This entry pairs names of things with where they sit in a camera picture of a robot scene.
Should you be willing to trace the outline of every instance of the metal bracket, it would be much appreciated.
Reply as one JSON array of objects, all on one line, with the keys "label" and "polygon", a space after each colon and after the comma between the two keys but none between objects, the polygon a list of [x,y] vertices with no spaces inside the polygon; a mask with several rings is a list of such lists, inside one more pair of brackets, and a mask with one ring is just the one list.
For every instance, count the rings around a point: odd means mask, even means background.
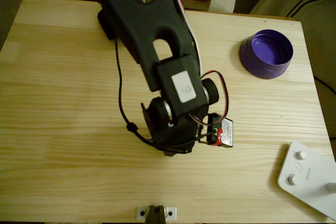
[{"label": "metal bracket", "polygon": [[[137,207],[136,220],[145,221],[147,217],[149,207]],[[176,220],[177,219],[177,207],[165,207],[164,215],[166,220]]]}]

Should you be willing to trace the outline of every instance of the wood grain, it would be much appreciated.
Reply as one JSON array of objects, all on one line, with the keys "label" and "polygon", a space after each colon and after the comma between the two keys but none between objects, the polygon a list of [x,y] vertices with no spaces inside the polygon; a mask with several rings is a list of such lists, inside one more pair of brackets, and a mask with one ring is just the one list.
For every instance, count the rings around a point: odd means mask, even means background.
[{"label": "wood grain", "polygon": [[[125,128],[99,10],[71,0],[21,4],[0,54],[0,220],[132,222],[135,207],[163,204],[178,208],[180,223],[330,221],[276,183],[292,141],[332,158],[299,22],[187,12],[204,70],[227,82],[235,146],[196,144],[165,157]],[[273,80],[238,58],[240,42],[265,28],[294,47]],[[125,112],[148,135],[140,103],[157,94],[122,43],[120,55]]]}]

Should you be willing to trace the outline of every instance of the white knob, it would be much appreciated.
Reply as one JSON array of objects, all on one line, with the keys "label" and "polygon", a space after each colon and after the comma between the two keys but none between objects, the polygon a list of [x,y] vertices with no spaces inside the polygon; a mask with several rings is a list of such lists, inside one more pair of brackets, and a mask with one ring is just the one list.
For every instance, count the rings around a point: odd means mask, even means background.
[{"label": "white knob", "polygon": [[289,182],[292,186],[295,186],[295,185],[298,184],[298,181],[296,180],[294,174],[291,174],[291,175],[288,176],[288,182]]},{"label": "white knob", "polygon": [[298,159],[303,160],[306,159],[308,157],[308,154],[306,152],[296,152],[296,156]]}]

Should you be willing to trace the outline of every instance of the wooden tabletop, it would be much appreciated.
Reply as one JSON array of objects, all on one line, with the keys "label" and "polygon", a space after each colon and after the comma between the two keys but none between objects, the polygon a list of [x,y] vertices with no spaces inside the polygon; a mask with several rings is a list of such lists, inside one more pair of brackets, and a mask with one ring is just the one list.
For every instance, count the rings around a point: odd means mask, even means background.
[{"label": "wooden tabletop", "polygon": [[[0,54],[0,220],[132,222],[136,207],[155,204],[177,207],[179,223],[330,221],[277,185],[292,141],[333,158],[300,22],[188,11],[204,71],[226,80],[235,145],[196,143],[165,157],[126,130],[99,10],[73,0],[21,4]],[[238,57],[240,42],[266,28],[294,48],[272,80]],[[148,135],[140,103],[157,94],[122,43],[120,58],[125,112]],[[221,98],[212,110],[222,109]]]}]

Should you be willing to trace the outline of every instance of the red wire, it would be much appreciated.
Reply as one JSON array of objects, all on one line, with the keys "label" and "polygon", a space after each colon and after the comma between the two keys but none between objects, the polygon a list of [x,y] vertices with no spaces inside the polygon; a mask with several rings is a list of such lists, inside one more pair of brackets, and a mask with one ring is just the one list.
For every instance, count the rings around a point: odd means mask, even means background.
[{"label": "red wire", "polygon": [[225,108],[224,108],[224,113],[222,115],[222,117],[217,120],[216,122],[213,122],[213,123],[204,123],[202,120],[200,120],[197,116],[195,115],[191,115],[189,114],[189,116],[198,124],[201,124],[201,125],[204,125],[204,126],[209,126],[209,125],[214,125],[214,124],[217,124],[217,123],[220,123],[227,115],[227,112],[229,111],[229,94],[227,92],[227,88],[226,88],[226,84],[225,84],[225,80],[224,80],[224,77],[222,76],[222,74],[220,72],[218,72],[217,70],[210,70],[206,73],[204,73],[201,78],[205,77],[207,74],[210,74],[210,73],[217,73],[220,80],[221,80],[221,83],[222,83],[222,87],[223,87],[223,91],[224,91],[224,95],[225,95]]}]

